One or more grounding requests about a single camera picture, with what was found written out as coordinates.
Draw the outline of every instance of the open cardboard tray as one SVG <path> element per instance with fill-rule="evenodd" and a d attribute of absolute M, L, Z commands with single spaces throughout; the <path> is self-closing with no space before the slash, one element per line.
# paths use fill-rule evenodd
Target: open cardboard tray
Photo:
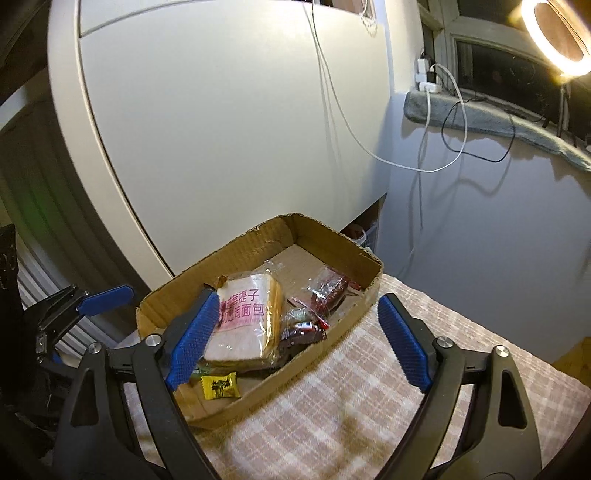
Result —
<path fill-rule="evenodd" d="M 247 272 L 272 259 L 281 264 L 277 280 L 286 296 L 305 287 L 324 264 L 357 282 L 362 294 L 347 297 L 337 313 L 343 316 L 327 331 L 324 342 L 310 345 L 266 378 L 239 377 L 242 398 L 205 400 L 199 380 L 181 385 L 174 396 L 191 425 L 215 429 L 241 415 L 310 365 L 347 332 L 373 305 L 384 266 L 370 252 L 322 223 L 300 214 L 277 216 L 234 239 L 220 250 L 153 291 L 139 305 L 140 338 L 165 329 L 185 312 L 203 288 L 215 285 L 220 275 Z"/>

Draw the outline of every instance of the blue rubber pad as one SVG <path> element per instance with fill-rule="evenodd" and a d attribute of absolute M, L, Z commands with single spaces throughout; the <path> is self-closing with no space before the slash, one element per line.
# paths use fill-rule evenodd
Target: blue rubber pad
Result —
<path fill-rule="evenodd" d="M 104 312 L 116 309 L 123 305 L 127 305 L 133 300 L 135 295 L 134 289 L 129 285 L 121 285 L 96 295 L 86 297 L 78 305 L 78 313 L 92 317 Z"/>
<path fill-rule="evenodd" d="M 379 299 L 378 320 L 408 382 L 426 393 L 432 384 L 427 355 L 387 296 Z"/>
<path fill-rule="evenodd" d="M 219 297 L 212 293 L 174 348 L 170 372 L 166 377 L 166 383 L 173 391 L 189 381 L 197 362 L 203 356 L 219 318 L 219 307 Z"/>

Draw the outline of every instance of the pink checkered cloth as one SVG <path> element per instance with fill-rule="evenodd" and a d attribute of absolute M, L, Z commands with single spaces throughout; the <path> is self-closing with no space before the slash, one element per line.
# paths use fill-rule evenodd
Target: pink checkered cloth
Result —
<path fill-rule="evenodd" d="M 560 450 L 591 401 L 591 390 L 551 365 L 384 275 L 380 295 L 394 292 L 411 315 L 459 346 L 509 347 L 521 373 L 540 435 L 542 463 Z M 137 390 L 128 404 L 145 457 L 159 465 Z M 378 324 L 376 306 L 325 357 L 242 418 L 195 437 L 223 479 L 373 479 L 392 455 L 421 402 L 406 381 Z M 434 463 L 451 458 L 470 400 L 462 387 Z"/>

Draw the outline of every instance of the yellow candy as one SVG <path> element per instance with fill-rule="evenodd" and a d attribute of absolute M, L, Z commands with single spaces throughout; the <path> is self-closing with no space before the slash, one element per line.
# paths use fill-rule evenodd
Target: yellow candy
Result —
<path fill-rule="evenodd" d="M 236 372 L 232 372 L 225 377 L 214 377 L 205 375 L 201 377 L 203 395 L 206 400 L 216 398 L 240 398 L 238 385 L 236 383 Z"/>

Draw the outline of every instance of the packaged bread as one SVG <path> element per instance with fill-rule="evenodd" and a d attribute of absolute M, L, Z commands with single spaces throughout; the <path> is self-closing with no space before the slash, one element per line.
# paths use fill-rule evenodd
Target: packaged bread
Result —
<path fill-rule="evenodd" d="M 285 297 L 269 274 L 227 281 L 217 290 L 220 312 L 203 360 L 235 371 L 265 368 L 277 353 Z"/>

